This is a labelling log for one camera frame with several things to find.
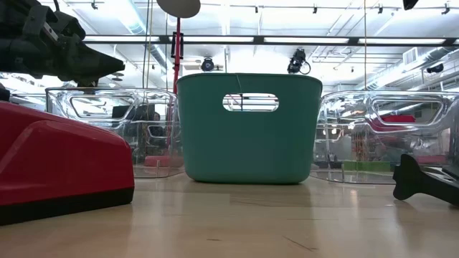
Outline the clear plastic bin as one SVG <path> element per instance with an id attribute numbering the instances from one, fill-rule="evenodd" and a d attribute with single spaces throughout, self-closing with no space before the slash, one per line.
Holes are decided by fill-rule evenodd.
<path id="1" fill-rule="evenodd" d="M 136 178 L 184 172 L 178 100 L 152 88 L 47 88 L 46 111 L 109 130 L 131 149 Z"/>
<path id="2" fill-rule="evenodd" d="M 459 93 L 343 91 L 322 97 L 311 175 L 392 184 L 402 155 L 459 176 Z"/>

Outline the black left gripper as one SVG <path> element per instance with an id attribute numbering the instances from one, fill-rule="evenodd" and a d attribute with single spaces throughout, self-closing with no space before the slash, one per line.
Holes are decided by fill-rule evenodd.
<path id="1" fill-rule="evenodd" d="M 51 10 L 60 11 L 57 0 L 53 1 L 55 7 Z M 22 34 L 29 10 L 40 5 L 45 6 L 37 0 L 0 0 L 0 72 L 26 73 L 38 78 L 61 73 L 59 62 L 64 59 L 68 37 L 56 44 L 48 39 L 30 40 Z M 122 60 L 84 43 L 72 48 L 67 61 L 70 79 L 79 87 L 97 87 L 100 78 L 125 69 Z"/>

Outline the red desk lamp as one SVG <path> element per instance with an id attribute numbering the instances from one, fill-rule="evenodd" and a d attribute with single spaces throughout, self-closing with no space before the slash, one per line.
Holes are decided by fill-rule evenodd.
<path id="1" fill-rule="evenodd" d="M 174 86 L 173 92 L 176 94 L 177 81 L 180 72 L 181 53 L 183 44 L 181 43 L 181 20 L 192 18 L 199 13 L 201 9 L 200 0 L 157 0 L 160 8 L 170 16 L 176 17 L 176 31 L 173 33 L 171 56 L 174 58 Z"/>

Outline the teal plastic bin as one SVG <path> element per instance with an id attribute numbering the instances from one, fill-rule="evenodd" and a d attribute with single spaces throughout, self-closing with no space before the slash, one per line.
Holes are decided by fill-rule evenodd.
<path id="1" fill-rule="evenodd" d="M 178 79 L 188 177 L 205 183 L 297 184 L 310 175 L 323 84 L 305 75 L 201 73 Z M 271 94 L 274 111 L 224 108 L 225 95 Z"/>

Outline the red stapler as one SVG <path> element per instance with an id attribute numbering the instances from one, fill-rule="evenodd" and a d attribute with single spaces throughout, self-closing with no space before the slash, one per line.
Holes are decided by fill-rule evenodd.
<path id="1" fill-rule="evenodd" d="M 0 101 L 0 226 L 126 205 L 134 189 L 119 135 Z"/>

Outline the overhead light bar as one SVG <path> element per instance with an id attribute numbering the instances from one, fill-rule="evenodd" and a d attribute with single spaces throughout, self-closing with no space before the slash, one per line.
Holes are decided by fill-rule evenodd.
<path id="1" fill-rule="evenodd" d="M 142 35 L 89 35 L 84 39 L 87 44 L 170 44 L 172 36 Z M 300 37 L 300 36 L 219 36 L 185 35 L 185 44 L 235 44 L 235 45 L 298 45 L 298 46 L 349 46 L 349 47 L 459 47 L 459 38 L 418 38 L 418 37 Z"/>

